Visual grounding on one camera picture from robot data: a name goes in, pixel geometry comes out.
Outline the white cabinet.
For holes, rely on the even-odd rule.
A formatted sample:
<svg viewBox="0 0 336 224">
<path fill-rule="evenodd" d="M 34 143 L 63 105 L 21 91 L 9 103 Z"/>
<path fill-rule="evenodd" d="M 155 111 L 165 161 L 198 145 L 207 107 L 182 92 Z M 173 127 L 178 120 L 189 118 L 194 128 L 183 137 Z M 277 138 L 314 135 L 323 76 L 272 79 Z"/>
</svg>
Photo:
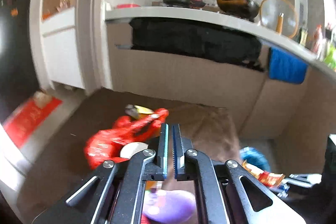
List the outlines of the white cabinet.
<svg viewBox="0 0 336 224">
<path fill-rule="evenodd" d="M 30 47 L 42 90 L 84 89 L 76 39 L 76 0 L 30 0 Z"/>
</svg>

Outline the red patterned bottle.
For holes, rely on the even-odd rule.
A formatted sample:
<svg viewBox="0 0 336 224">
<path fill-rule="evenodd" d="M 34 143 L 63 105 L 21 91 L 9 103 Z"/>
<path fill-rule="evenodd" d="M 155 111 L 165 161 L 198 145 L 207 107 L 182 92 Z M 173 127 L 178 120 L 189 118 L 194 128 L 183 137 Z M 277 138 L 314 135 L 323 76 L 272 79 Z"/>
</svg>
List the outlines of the red patterned bottle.
<svg viewBox="0 0 336 224">
<path fill-rule="evenodd" d="M 322 33 L 322 26 L 319 24 L 315 32 L 313 33 L 313 40 L 312 40 L 312 52 L 316 55 L 319 52 L 319 46 L 321 41 L 323 40 L 323 33 Z"/>
</svg>

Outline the glass lid orange rim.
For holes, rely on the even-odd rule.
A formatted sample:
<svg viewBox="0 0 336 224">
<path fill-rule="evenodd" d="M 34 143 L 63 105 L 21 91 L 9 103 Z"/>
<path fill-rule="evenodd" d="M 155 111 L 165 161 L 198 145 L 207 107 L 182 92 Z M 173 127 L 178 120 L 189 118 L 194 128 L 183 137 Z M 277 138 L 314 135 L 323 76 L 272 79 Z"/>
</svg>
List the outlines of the glass lid orange rim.
<svg viewBox="0 0 336 224">
<path fill-rule="evenodd" d="M 262 0 L 259 10 L 260 24 L 289 39 L 298 30 L 298 15 L 287 0 Z"/>
</svg>

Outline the red doormat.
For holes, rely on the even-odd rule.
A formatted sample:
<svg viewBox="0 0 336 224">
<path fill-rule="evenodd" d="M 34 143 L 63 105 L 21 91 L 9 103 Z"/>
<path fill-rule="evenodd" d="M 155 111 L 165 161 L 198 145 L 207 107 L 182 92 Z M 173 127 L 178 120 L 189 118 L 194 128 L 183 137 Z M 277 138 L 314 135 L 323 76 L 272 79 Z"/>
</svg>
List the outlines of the red doormat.
<svg viewBox="0 0 336 224">
<path fill-rule="evenodd" d="M 14 145 L 22 148 L 33 132 L 62 103 L 62 100 L 53 96 L 30 98 L 2 126 Z"/>
</svg>

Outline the black cloth under counter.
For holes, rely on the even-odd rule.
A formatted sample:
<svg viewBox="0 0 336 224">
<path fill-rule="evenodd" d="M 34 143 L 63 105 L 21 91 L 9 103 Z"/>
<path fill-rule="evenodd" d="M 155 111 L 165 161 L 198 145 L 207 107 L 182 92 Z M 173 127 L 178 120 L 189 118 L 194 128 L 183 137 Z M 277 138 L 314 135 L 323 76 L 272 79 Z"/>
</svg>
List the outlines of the black cloth under counter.
<svg viewBox="0 0 336 224">
<path fill-rule="evenodd" d="M 171 53 L 263 72 L 261 43 L 251 34 L 216 24 L 173 18 L 134 18 L 134 50 Z"/>
</svg>

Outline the black refrigerator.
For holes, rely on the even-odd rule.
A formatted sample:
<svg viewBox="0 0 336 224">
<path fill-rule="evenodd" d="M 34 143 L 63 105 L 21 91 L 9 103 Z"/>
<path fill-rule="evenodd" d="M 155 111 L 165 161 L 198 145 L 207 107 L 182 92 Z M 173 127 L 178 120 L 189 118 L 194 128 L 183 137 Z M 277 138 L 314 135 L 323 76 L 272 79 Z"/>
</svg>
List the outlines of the black refrigerator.
<svg viewBox="0 0 336 224">
<path fill-rule="evenodd" d="M 30 0 L 1 0 L 1 123 L 39 89 L 29 15 Z"/>
</svg>

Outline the red small snack packet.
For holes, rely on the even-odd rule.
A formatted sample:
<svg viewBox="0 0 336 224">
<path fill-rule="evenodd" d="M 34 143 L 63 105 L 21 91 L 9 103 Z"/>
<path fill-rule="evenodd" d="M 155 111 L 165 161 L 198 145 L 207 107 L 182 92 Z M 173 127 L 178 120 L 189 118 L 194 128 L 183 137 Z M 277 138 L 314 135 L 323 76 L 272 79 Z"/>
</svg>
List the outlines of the red small snack packet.
<svg viewBox="0 0 336 224">
<path fill-rule="evenodd" d="M 242 163 L 242 166 L 252 176 L 254 176 L 263 185 L 267 187 L 278 187 L 281 184 L 282 180 L 284 180 L 285 178 L 284 174 L 277 174 L 277 173 L 272 173 L 272 172 L 262 170 L 257 166 L 247 163 L 246 160 Z"/>
</svg>

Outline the yellow white wrapper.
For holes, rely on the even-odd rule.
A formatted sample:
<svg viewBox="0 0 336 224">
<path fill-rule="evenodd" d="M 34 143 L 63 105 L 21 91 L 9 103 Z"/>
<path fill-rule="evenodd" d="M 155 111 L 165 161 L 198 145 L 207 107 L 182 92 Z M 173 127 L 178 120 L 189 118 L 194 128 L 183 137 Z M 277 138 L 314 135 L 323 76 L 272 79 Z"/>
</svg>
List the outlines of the yellow white wrapper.
<svg viewBox="0 0 336 224">
<path fill-rule="evenodd" d="M 133 119 L 139 120 L 154 113 L 153 110 L 138 105 L 127 105 L 125 113 Z"/>
</svg>

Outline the purple white wrapper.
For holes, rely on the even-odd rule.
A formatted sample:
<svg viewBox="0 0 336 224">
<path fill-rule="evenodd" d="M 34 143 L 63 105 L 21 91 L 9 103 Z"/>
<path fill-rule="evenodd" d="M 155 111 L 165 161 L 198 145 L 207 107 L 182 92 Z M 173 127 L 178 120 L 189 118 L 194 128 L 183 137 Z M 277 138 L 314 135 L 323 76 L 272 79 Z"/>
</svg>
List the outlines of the purple white wrapper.
<svg viewBox="0 0 336 224">
<path fill-rule="evenodd" d="M 195 196 L 185 190 L 151 189 L 145 192 L 142 214 L 159 223 L 184 223 L 197 211 Z"/>
</svg>

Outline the red foil snack bag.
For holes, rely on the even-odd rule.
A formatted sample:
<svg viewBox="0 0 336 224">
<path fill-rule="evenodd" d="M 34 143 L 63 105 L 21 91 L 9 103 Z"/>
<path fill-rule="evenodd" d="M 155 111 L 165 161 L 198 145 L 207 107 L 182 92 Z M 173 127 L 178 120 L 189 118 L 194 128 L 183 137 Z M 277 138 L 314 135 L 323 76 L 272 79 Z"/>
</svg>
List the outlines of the red foil snack bag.
<svg viewBox="0 0 336 224">
<path fill-rule="evenodd" d="M 106 160 L 125 161 L 120 157 L 123 146 L 132 142 L 145 142 L 157 136 L 168 116 L 167 109 L 159 108 L 139 120 L 127 114 L 119 117 L 112 128 L 100 130 L 87 140 L 84 155 L 89 167 L 96 169 Z"/>
</svg>

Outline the grey kitchen counter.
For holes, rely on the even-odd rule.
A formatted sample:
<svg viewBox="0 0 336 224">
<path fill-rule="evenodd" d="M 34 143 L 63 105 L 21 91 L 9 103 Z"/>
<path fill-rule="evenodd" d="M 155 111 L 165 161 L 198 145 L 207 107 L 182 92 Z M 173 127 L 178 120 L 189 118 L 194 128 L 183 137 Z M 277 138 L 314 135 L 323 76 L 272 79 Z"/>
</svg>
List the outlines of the grey kitchen counter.
<svg viewBox="0 0 336 224">
<path fill-rule="evenodd" d="M 248 20 L 216 12 L 181 7 L 145 6 L 105 11 L 105 20 L 107 22 L 115 20 L 126 21 L 133 18 L 170 18 L 192 20 L 246 32 L 266 40 L 271 46 L 281 48 L 282 50 L 295 55 L 311 67 L 319 70 L 325 76 L 335 80 L 335 72 L 323 62 L 318 61 L 315 54 L 311 53 L 290 38 L 280 35 L 266 27 L 259 26 L 256 23 L 249 22 Z"/>
</svg>

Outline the blue towel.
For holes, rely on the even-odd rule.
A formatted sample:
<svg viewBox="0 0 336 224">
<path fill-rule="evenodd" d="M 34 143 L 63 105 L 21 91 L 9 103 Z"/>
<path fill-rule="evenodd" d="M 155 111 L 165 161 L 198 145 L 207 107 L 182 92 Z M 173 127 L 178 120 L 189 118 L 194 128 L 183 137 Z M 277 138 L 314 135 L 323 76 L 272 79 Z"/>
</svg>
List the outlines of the blue towel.
<svg viewBox="0 0 336 224">
<path fill-rule="evenodd" d="M 278 48 L 269 49 L 268 77 L 290 84 L 302 84 L 308 65 L 301 59 Z"/>
</svg>

